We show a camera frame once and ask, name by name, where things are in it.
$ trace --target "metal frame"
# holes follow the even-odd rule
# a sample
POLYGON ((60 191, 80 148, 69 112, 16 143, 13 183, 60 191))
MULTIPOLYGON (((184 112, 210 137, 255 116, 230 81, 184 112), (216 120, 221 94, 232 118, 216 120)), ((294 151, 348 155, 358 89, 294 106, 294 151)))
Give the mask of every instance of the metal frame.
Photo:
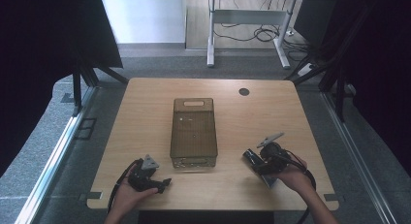
POLYGON ((348 150, 348 154, 350 155, 354 166, 356 167, 357 172, 359 173, 359 176, 363 181, 365 190, 368 192, 372 203, 375 205, 375 209, 380 215, 382 222, 386 224, 396 223, 394 215, 391 212, 390 205, 388 204, 383 193, 381 192, 380 187, 377 185, 377 182, 374 180, 374 177, 369 171, 368 166, 361 156, 356 143, 351 137, 350 131, 348 130, 345 123, 342 122, 338 115, 335 113, 334 103, 332 101, 332 98, 330 97, 330 94, 322 92, 321 95, 324 99, 324 102, 326 103, 330 116, 332 117, 332 121, 334 122, 334 125, 337 128, 339 135, 341 136, 341 139, 344 141, 344 144, 348 150))
POLYGON ((265 24, 281 25, 278 39, 274 39, 275 49, 277 50, 281 64, 284 69, 290 69, 290 63, 282 43, 290 24, 293 9, 296 6, 296 0, 292 0, 286 12, 270 10, 215 10, 215 0, 211 0, 209 12, 209 32, 207 44, 207 67, 214 66, 214 24, 215 23, 234 23, 234 24, 265 24))
MULTIPOLYGON (((87 107, 91 96, 94 94, 95 88, 89 87, 84 93, 83 106, 87 107)), ((83 118, 86 109, 81 109, 77 115, 73 115, 66 125, 60 139, 57 142, 53 152, 51 153, 48 161, 39 176, 33 190, 27 198, 20 214, 15 223, 31 223, 34 219, 41 202, 43 201, 48 187, 51 185, 52 179, 56 174, 60 162, 62 161, 68 146, 73 139, 75 132, 83 118)))

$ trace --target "round hole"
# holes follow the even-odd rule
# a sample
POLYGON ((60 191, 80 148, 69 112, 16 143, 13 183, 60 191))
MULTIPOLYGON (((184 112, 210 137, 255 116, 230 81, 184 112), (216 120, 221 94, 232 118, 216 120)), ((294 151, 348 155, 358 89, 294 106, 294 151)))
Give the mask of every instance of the round hole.
POLYGON ((240 89, 238 92, 239 92, 239 94, 242 95, 242 96, 247 96, 247 95, 250 94, 250 91, 249 91, 247 88, 242 88, 242 89, 240 89))

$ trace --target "black curtain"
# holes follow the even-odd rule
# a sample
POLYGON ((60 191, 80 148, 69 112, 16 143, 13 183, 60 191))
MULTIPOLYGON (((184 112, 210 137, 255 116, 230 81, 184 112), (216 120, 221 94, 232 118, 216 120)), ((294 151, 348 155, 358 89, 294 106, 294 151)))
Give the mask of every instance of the black curtain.
POLYGON ((409 0, 378 0, 344 60, 357 89, 354 104, 409 175, 410 14, 409 0))
POLYGON ((78 65, 122 63, 102 0, 0 0, 0 26, 2 175, 45 112, 58 80, 78 65))

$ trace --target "wall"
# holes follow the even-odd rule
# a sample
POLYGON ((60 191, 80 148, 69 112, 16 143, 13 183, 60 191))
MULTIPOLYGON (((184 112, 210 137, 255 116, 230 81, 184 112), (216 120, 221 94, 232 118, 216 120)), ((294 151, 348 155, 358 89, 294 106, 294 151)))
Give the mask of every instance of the wall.
POLYGON ((103 0, 118 44, 184 43, 185 0, 103 0))

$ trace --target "black cable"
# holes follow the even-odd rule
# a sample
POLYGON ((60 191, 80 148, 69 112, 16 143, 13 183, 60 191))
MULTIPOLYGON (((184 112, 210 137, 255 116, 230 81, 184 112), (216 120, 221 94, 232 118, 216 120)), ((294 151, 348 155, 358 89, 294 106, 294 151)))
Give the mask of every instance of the black cable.
POLYGON ((111 211, 111 206, 112 206, 112 202, 114 201, 114 197, 115 194, 117 193, 118 188, 121 185, 121 182, 123 181, 123 179, 127 176, 127 173, 130 171, 130 169, 137 163, 137 160, 135 160, 132 164, 130 164, 130 166, 127 167, 127 169, 123 172, 123 174, 121 175, 121 177, 117 180, 117 182, 115 183, 114 188, 111 191, 110 194, 110 199, 109 199, 109 203, 108 203, 108 209, 107 209, 107 213, 109 213, 111 211))
POLYGON ((271 8, 271 3, 272 3, 272 0, 269 0, 269 7, 267 8, 267 10, 271 8))
POLYGON ((297 59, 292 55, 292 53, 301 53, 301 52, 305 52, 305 51, 302 51, 302 50, 289 50, 287 52, 287 58, 291 59, 292 61, 301 61, 301 59, 297 59))
MULTIPOLYGON (((299 168, 310 179, 312 187, 314 188, 314 190, 316 190, 317 189, 317 183, 315 181, 314 175, 303 165, 301 160, 293 152, 291 152, 289 150, 285 150, 285 151, 288 152, 288 153, 291 153, 294 157, 296 157, 296 159, 299 162, 296 162, 294 160, 291 160, 289 158, 286 158, 286 157, 278 155, 278 154, 276 154, 274 156, 281 159, 281 160, 284 160, 285 162, 287 162, 289 164, 292 164, 292 165, 296 166, 297 168, 299 168)), ((299 219, 299 221, 297 222, 297 224, 302 224, 305 221, 308 214, 309 214, 309 208, 307 208, 305 210, 305 212, 302 214, 302 216, 299 219)))
POLYGON ((239 9, 239 7, 238 7, 238 5, 237 5, 237 3, 236 3, 236 0, 233 0, 233 2, 234 2, 234 5, 236 5, 237 9, 239 9))
POLYGON ((274 37, 272 37, 270 35, 270 33, 275 34, 275 32, 271 29, 263 28, 263 26, 264 25, 261 25, 259 28, 254 30, 254 36, 251 37, 251 38, 248 38, 248 39, 239 39, 239 38, 234 38, 234 37, 230 37, 230 36, 226 36, 226 35, 220 35, 220 34, 216 33, 215 31, 214 31, 214 34, 218 37, 221 37, 221 38, 228 38, 228 39, 232 39, 232 40, 239 41, 239 42, 248 42, 248 41, 251 41, 253 39, 257 39, 260 42, 270 42, 270 41, 272 41, 274 39, 274 37), (262 39, 260 37, 261 34, 266 34, 267 36, 269 36, 269 38, 268 39, 262 39))
POLYGON ((264 0, 263 4, 260 6, 260 10, 263 9, 263 6, 264 6, 265 3, 267 3, 267 1, 268 1, 268 0, 264 0))
POLYGON ((282 7, 281 11, 284 11, 285 2, 287 2, 287 0, 284 0, 283 7, 282 7))
MULTIPOLYGON (((325 70, 327 70, 334 63, 335 56, 331 57, 326 62, 321 63, 321 65, 319 65, 320 63, 318 63, 318 61, 320 60, 320 58, 323 58, 326 54, 334 50, 334 47, 336 46, 336 44, 338 44, 343 33, 347 31, 350 23, 354 20, 354 17, 357 15, 359 11, 360 9, 355 10, 350 16, 348 16, 347 19, 342 24, 342 26, 338 28, 338 31, 334 35, 332 35, 332 37, 330 37, 324 44, 322 44, 319 47, 311 46, 307 51, 308 54, 306 55, 306 57, 298 64, 298 66, 293 70, 293 72, 288 77, 286 77, 284 80, 292 80, 292 77, 294 77, 307 63, 311 61, 315 61, 318 66, 314 70, 311 70, 310 72, 308 72, 307 74, 301 77, 298 77, 296 79, 293 79, 292 81, 295 85, 300 84, 301 82, 308 80, 309 78, 312 78, 324 72, 325 70)), ((284 40, 284 44, 286 46, 289 45, 289 43, 285 40, 284 40)))
MULTIPOLYGON (((279 27, 276 27, 274 25, 272 25, 272 27, 275 29, 274 34, 276 35, 276 37, 279 37, 280 35, 280 30, 279 27)), ((304 44, 304 43, 292 43, 289 42, 285 39, 283 39, 283 44, 287 47, 287 48, 292 48, 292 49, 296 49, 298 51, 302 51, 302 52, 309 52, 312 50, 315 50, 315 48, 312 47, 312 45, 310 44, 304 44)))
POLYGON ((226 27, 226 28, 230 28, 230 27, 236 27, 236 26, 240 26, 240 23, 236 23, 236 24, 232 24, 232 25, 224 25, 223 23, 220 23, 221 26, 226 27))

